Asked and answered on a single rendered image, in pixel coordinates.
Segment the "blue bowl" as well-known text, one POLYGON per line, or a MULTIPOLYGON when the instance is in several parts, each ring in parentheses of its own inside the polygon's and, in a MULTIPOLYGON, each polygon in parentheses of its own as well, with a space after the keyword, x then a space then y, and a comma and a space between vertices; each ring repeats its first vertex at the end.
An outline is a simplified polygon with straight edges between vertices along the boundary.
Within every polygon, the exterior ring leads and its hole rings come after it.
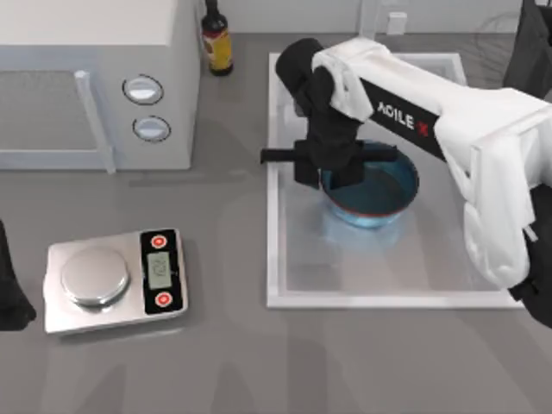
POLYGON ((332 172, 321 172, 321 190, 329 211, 345 223, 364 229, 395 222, 419 190, 418 170, 402 151, 394 161, 366 162, 364 179, 358 184, 333 189, 332 179, 332 172))

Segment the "white sink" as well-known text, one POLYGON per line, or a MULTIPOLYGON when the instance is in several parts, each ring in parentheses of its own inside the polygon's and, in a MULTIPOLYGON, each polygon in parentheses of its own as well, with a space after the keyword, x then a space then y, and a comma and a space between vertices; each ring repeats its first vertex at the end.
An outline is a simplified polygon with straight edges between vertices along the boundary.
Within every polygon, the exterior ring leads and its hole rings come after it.
POLYGON ((411 207, 379 229, 338 218, 292 166, 267 168, 267 306, 296 309, 518 310, 480 277, 463 247, 461 197, 447 167, 368 124, 364 138, 396 145, 415 163, 411 207))

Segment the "pale microwave oven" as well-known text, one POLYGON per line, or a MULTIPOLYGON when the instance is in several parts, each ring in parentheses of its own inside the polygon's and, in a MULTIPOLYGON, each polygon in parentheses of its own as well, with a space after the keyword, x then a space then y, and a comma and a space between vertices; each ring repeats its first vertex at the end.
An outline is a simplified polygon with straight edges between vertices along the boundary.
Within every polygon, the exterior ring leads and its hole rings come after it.
POLYGON ((200 84, 197 0, 0 0, 0 45, 89 47, 97 51, 116 171, 191 165, 200 84), (131 103, 122 82, 146 74, 163 86, 155 105, 131 103), (134 119, 159 116, 163 142, 145 142, 134 119))

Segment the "dark brown bottle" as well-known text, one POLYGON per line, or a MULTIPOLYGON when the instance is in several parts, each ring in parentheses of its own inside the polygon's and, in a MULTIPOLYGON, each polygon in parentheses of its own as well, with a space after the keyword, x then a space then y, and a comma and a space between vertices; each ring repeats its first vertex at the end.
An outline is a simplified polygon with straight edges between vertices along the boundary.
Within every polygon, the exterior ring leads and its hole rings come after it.
POLYGON ((234 68, 227 17, 218 8, 217 0, 204 0, 206 12, 201 19, 201 35, 214 76, 230 75, 234 68))

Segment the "round microwave knob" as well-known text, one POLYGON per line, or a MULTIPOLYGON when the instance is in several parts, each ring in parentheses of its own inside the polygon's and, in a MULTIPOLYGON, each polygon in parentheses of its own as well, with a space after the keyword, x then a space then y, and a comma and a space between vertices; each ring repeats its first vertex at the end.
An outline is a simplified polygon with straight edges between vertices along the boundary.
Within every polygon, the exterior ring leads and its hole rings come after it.
POLYGON ((159 116, 134 119, 132 129, 135 136, 145 142, 163 142, 172 133, 170 124, 159 116))
POLYGON ((164 97, 162 84, 146 74, 125 79, 122 92, 131 103, 137 105, 155 105, 164 97))

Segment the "silver kitchen scale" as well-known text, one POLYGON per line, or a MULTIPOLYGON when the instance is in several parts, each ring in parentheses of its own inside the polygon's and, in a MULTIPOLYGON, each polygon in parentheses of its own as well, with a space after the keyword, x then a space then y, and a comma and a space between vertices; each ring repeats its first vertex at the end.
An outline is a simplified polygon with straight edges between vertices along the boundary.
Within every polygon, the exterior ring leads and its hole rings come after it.
POLYGON ((167 320, 189 307, 178 229, 147 229, 51 245, 44 328, 70 334, 167 320))

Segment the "microwave oven door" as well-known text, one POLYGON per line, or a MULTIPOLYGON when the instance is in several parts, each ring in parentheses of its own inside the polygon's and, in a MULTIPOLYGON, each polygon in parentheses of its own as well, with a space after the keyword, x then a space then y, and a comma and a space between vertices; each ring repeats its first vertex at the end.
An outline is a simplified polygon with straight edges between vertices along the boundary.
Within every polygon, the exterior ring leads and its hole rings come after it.
POLYGON ((78 70, 91 75, 114 154, 97 51, 68 45, 0 45, 0 171, 106 171, 78 95, 78 70))

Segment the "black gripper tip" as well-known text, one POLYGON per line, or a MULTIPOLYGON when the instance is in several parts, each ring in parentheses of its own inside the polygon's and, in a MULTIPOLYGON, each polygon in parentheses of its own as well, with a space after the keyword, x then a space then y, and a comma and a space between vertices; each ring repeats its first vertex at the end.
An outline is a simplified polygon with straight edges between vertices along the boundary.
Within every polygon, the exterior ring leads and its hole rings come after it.
POLYGON ((37 317, 12 264, 9 242, 0 219, 0 332, 22 331, 37 317))

